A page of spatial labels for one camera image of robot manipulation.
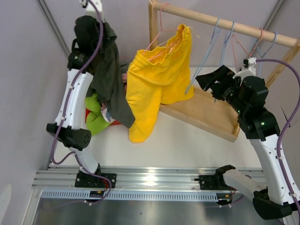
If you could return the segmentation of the yellow shorts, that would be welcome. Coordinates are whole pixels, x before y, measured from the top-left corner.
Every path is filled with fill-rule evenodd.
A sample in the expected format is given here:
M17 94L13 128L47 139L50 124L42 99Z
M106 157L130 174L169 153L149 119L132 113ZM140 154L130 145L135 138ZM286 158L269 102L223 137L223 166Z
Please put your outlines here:
M191 50L191 30L180 24L165 46L137 51L127 72L126 100L135 117L128 130L131 142L142 143L151 135L161 104L194 96L194 89L188 87Z

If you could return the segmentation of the pink hanger of green shorts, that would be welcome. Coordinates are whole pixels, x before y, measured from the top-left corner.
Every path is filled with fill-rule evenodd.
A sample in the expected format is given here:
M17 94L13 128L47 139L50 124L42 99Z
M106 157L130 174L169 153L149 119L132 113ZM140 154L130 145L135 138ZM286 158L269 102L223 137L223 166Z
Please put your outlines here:
M239 72L238 70L238 64L237 64L237 57L236 57L236 52L235 52L235 44L238 44L240 46L240 48L244 51L244 53L248 56L251 57L255 50L258 48L259 44L262 42L263 40L263 29L260 28L260 37L257 39L257 41L255 42L254 46L250 49L250 52L248 52L245 47L243 46L243 44L237 39L235 34L231 35L231 45L232 45L232 53L233 53L233 58L234 58L234 65L235 65L235 70L236 72Z

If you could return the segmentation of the blue hanger of patterned shorts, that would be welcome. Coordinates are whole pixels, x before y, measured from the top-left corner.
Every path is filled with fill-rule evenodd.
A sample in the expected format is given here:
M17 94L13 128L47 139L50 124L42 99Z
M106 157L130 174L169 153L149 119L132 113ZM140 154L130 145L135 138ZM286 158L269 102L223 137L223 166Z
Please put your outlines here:
M218 20L217 20L217 22L216 22L216 25L215 25L215 28L214 28L214 31L213 31L213 36L214 36L214 34L215 34L215 31L216 31L216 28L217 28L217 25L218 25L220 19L221 19L221 17L219 17ZM224 42L223 42L223 46L222 46L222 51L221 51L221 57L220 57L220 61L219 61L219 67L222 66L223 63L224 63L224 56L225 56L226 46L227 46L227 43L228 43L228 41L229 41L229 38L230 38L230 36L231 36L231 34L232 34L232 32L233 32L234 26L235 26L235 21L233 21L233 23L232 23L232 28L231 28L231 31L230 31L229 35L227 35L227 31L226 31L226 33L225 33L225 38L224 38ZM218 38L218 35L219 35L220 31L221 31L221 28L219 28L219 29L217 30L217 36L216 36L216 39Z

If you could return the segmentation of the blue hanger of olive shorts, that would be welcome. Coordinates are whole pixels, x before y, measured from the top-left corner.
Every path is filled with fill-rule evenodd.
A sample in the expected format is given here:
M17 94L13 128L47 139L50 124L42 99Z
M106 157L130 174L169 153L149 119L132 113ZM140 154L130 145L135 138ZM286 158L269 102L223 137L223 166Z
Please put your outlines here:
M199 75L200 71L202 70L203 66L205 65L205 63L206 63L206 61L207 61L207 59L208 59L208 57L209 57L209 55L210 55L210 53L211 53L214 45L216 43L216 40L217 40L217 38L218 38L218 36L219 36L219 34L221 32L221 28L218 27L218 23L219 23L220 19L221 19L221 17L219 17L217 19L217 22L216 22L216 24L214 26L213 33L211 35L211 39L210 39L210 43L209 43L209 46L207 48L207 51L206 51L206 53L205 53L202 61L200 62L199 66L197 67L197 69L196 69L196 71L195 71L195 73L194 73L194 75L193 75L193 77L192 77L189 85L187 86L184 94L187 94L188 91L190 90L193 82L195 81L196 77Z

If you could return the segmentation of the pink hanger of yellow shorts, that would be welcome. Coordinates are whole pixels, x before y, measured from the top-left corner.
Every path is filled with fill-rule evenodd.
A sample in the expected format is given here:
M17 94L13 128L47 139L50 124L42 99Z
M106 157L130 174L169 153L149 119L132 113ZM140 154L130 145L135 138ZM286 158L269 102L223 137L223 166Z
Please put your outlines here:
M158 9L156 9L157 1L149 0L148 3L148 16L149 16L149 34L150 34L150 44L149 46L143 50L142 55L146 53L146 51L153 50L156 46L158 46L158 37L162 32L167 31L177 31L178 29L166 30L163 28L163 20L162 20L162 9L169 5L169 3L164 3L160 7L159 11L159 25L160 30L158 30Z

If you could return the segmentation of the dark olive shorts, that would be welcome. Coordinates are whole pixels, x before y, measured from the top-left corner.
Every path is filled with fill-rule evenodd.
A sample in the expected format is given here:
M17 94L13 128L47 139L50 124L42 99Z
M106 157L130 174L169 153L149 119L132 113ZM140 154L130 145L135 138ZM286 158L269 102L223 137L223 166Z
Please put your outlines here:
M104 35L102 47L96 60L96 70L87 96L97 94L97 101L104 104L110 116L122 125L130 128L135 117L125 98L122 79L122 65L119 62L119 51L116 44L117 35L109 23L103 23Z

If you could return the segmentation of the pink patterned shorts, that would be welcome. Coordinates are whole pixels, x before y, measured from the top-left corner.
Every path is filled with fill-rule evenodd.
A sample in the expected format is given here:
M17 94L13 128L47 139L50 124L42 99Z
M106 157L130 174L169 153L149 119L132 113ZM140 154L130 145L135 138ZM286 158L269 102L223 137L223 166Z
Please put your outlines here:
M126 127L130 127L135 118L126 101L127 68L120 68L114 71L114 76L110 76L112 83L105 82L101 102L107 111L103 112L109 120L117 120Z

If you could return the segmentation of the lime green shorts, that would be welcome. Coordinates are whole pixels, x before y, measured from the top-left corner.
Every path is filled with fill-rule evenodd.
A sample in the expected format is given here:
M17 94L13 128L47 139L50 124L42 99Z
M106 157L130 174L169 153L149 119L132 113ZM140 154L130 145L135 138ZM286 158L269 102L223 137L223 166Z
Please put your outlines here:
M107 111L102 109L98 102L98 94L94 93L90 97L85 98L86 116L85 123L91 135L97 135L112 124L113 120L109 120L103 113Z

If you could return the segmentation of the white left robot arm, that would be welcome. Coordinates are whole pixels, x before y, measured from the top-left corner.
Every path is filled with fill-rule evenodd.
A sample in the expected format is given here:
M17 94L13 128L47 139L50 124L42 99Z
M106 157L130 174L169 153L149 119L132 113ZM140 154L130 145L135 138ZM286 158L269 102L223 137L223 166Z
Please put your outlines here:
M75 22L76 39L72 42L72 52L68 57L67 85L59 113L54 123L48 123L46 130L53 136L51 162L62 164L68 156L74 155L80 172L85 174L85 182L90 187L98 187L104 177L95 160L89 144L91 132L81 128L81 115L85 96L93 75L88 66L98 54L103 40L104 24L91 16L82 16ZM69 149L62 160L54 158L57 143Z

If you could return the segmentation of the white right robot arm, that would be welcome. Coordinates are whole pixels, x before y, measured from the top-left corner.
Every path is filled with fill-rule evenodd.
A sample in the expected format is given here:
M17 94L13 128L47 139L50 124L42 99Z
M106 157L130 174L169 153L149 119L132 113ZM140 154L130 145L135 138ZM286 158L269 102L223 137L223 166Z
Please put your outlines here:
M216 169L214 184L219 189L231 187L252 201L255 211L265 220L281 219L300 210L300 190L284 156L275 116L265 107L269 93L264 79L235 74L226 66L195 78L203 91L226 101L238 114L238 124L255 149L266 185L242 174L232 165Z

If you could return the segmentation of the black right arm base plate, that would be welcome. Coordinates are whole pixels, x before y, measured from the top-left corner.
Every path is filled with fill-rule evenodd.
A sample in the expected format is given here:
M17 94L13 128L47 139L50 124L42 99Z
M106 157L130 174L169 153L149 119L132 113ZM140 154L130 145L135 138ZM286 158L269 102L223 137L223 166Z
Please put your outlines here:
M217 183L214 175L199 175L194 178L194 181L199 183L201 190L227 190L227 187L223 187Z

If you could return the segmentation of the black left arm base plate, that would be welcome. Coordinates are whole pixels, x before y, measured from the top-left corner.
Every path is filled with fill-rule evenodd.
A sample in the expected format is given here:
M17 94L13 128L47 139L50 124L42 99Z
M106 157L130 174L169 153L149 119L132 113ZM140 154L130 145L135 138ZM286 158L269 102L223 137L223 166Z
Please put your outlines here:
M101 175L109 179L112 188L115 188L116 181L117 181L116 173L102 173ZM109 183L104 179L100 179L80 171L76 176L75 187L76 188L109 188Z

